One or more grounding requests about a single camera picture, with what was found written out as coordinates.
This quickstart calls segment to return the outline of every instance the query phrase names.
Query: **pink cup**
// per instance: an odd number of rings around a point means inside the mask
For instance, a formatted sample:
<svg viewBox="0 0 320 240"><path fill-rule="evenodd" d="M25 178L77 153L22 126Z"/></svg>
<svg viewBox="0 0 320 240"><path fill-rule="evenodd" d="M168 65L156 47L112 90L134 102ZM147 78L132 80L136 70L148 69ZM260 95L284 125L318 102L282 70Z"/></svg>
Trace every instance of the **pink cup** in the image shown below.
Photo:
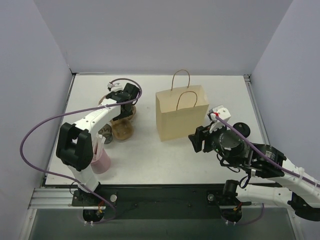
<svg viewBox="0 0 320 240"><path fill-rule="evenodd" d="M95 174L105 173L111 166L111 160L106 151L102 148L100 157L94 155L90 163L91 168Z"/></svg>

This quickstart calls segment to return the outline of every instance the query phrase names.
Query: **black cable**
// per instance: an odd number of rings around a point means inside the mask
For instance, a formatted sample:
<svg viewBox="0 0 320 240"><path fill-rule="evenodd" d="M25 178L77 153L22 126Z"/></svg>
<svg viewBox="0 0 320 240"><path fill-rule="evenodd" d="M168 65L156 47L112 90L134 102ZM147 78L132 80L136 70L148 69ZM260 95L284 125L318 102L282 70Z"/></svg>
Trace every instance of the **black cable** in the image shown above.
<svg viewBox="0 0 320 240"><path fill-rule="evenodd" d="M69 186L69 192L71 193L72 196L74 196L74 194L71 192L71 187L72 187L72 185L73 185L74 183L76 183L76 181L74 181L73 183L71 183L70 186Z"/></svg>
<svg viewBox="0 0 320 240"><path fill-rule="evenodd" d="M243 182L246 178L247 178L247 180L245 181L244 185L241 186L242 182ZM244 176L243 178L241 178L241 180L240 180L240 182L239 182L239 187L240 187L241 189L245 189L245 188L248 186L248 183L249 183L250 179L251 179L251 175L249 175L249 174L248 174L247 176Z"/></svg>
<svg viewBox="0 0 320 240"><path fill-rule="evenodd" d="M226 159L225 159L224 157L222 157L222 159L220 159L219 156L220 156L220 155L217 153L217 154L216 154L216 158L219 160L220 165L224 165L224 167L227 167L230 171L232 171L232 172L234 172L234 173L236 173L236 174L240 173L240 169L237 169L237 171L236 171L236 170L231 169L230 166L225 166L225 164L222 164Z"/></svg>
<svg viewBox="0 0 320 240"><path fill-rule="evenodd" d="M236 170L231 169L231 167L229 167L229 166L227 166L227 168L228 168L230 171L232 171L232 172L234 172L234 173L236 173L236 174L240 173L240 169L237 169L237 171L236 171Z"/></svg>

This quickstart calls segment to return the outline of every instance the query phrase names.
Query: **black mount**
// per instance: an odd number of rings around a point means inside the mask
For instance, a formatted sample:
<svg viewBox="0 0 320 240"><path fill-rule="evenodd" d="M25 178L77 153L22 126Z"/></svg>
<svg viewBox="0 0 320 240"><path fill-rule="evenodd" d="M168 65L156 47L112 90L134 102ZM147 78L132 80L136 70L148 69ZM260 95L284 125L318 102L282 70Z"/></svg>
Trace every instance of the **black mount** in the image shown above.
<svg viewBox="0 0 320 240"><path fill-rule="evenodd" d="M106 99L115 100L117 103L124 103L130 100L137 98L140 93L140 89L131 83L127 83L123 90L112 91L108 95L105 96ZM121 105L120 115L116 116L113 120L119 120L126 117L129 117L133 114L132 106L135 103L128 103Z"/></svg>
<svg viewBox="0 0 320 240"><path fill-rule="evenodd" d="M89 131L81 130L75 124L64 123L60 127L56 156L78 172L86 169L94 156Z"/></svg>

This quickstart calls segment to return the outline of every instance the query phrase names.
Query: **paper bag handle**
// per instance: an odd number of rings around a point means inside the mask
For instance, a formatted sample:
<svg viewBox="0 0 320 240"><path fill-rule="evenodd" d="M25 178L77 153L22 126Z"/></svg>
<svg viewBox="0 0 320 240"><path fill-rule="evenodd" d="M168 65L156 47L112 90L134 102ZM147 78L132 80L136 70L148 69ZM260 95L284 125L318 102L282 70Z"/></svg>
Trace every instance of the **paper bag handle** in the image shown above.
<svg viewBox="0 0 320 240"><path fill-rule="evenodd" d="M187 89L189 88L189 85L190 85L190 73L189 73L187 70L185 70L185 69L180 69L179 71L176 71L175 74L173 74L172 83L171 83L171 91L172 91L172 89L174 88L174 79L175 79L175 76L176 76L176 74L177 74L178 72L181 72L181 71L186 71L186 73L187 73L188 76L189 76L188 86L186 87Z"/></svg>
<svg viewBox="0 0 320 240"><path fill-rule="evenodd" d="M198 102L198 95L196 94L196 92L195 92L195 91L185 91L185 92L181 93L181 95L180 95L180 97L179 97L179 99L178 99L178 103L176 104L176 109L175 109L176 111L178 110L178 105L179 105L179 102L180 102L180 98L181 98L181 96L182 96L183 94L185 94L185 93L194 93L194 94L195 94L195 103L194 103L193 107L196 106L196 104L197 104L197 102Z"/></svg>

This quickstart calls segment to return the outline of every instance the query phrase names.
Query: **white tabletop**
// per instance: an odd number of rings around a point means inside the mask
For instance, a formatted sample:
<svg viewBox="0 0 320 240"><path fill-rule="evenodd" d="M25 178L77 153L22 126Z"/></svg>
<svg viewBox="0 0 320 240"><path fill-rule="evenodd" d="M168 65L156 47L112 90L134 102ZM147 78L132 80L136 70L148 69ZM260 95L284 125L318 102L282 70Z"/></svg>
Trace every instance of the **white tabletop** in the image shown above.
<svg viewBox="0 0 320 240"><path fill-rule="evenodd" d="M107 84L116 78L137 81L143 90L136 105L136 115L131 120L134 134L126 141L113 138L104 149L111 158L110 169L98 174L101 184L224 184L226 180L239 180L246 174L233 173L221 167L216 154L195 153L188 138L161 142L156 128L156 92L171 87L171 75L77 75L71 89L66 112L90 108L108 93ZM176 76L175 87L185 86L187 76ZM233 125L244 122L249 125L254 143L263 143L254 109L242 76L192 75L191 85L202 85L209 100L209 109L218 105L228 108ZM88 112L66 116L62 123L73 123ZM209 124L205 119L204 126ZM72 176L72 172L56 157L56 145L51 155L49 170ZM251 183L267 180L252 178ZM49 174L46 185L69 185L72 181Z"/></svg>

